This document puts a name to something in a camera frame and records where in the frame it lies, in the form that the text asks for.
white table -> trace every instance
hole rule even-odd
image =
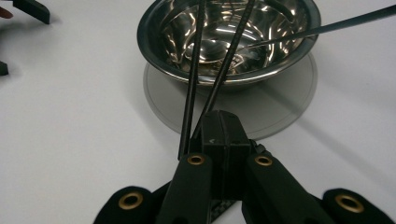
[[[0,2],[14,13],[0,20],[0,223],[92,223],[118,189],[155,190],[177,167],[179,134],[143,91],[136,30],[152,1],[40,2],[50,26]],[[327,24],[395,1],[316,3]],[[395,24],[321,35],[311,105],[259,141],[312,194],[352,189],[394,220]],[[218,223],[244,223],[239,205]]]

